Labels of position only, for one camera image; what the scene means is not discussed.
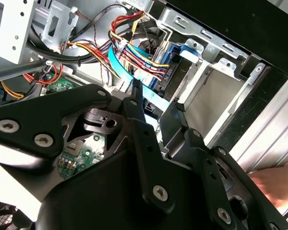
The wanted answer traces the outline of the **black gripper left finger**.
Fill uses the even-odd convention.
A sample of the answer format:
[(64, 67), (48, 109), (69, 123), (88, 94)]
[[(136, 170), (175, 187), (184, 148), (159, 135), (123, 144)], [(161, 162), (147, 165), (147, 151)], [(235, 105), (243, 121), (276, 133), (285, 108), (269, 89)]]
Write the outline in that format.
[(161, 174), (164, 160), (153, 127), (142, 108), (145, 88), (134, 80), (132, 94), (122, 100), (104, 88), (88, 84), (0, 107), (0, 164), (23, 170), (26, 176), (55, 170), (63, 149), (94, 133), (106, 136), (105, 158), (59, 183), (50, 193), (82, 208), (121, 200), (168, 214), (174, 199)]

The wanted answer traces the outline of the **bare human hand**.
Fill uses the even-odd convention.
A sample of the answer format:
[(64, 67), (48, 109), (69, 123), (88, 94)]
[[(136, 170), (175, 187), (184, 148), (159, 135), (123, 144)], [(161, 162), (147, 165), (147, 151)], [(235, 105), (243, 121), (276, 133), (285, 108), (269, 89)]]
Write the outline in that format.
[(276, 208), (288, 206), (288, 164), (255, 171), (249, 177)]

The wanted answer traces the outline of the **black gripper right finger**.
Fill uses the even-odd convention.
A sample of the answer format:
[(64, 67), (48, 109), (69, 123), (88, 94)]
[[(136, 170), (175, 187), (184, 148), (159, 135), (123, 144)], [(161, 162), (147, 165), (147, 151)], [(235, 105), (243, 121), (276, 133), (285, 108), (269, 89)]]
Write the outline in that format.
[(288, 230), (287, 220), (222, 147), (208, 148), (172, 102), (160, 118), (168, 150), (166, 178), (183, 230)]

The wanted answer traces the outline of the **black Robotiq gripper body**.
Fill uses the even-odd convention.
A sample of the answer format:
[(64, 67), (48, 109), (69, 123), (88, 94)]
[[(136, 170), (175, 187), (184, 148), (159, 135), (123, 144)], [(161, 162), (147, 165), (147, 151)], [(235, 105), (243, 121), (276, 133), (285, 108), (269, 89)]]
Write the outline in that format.
[(38, 230), (277, 230), (279, 213), (222, 148), (167, 110), (163, 157), (141, 108), (91, 110), (105, 158), (46, 196)]

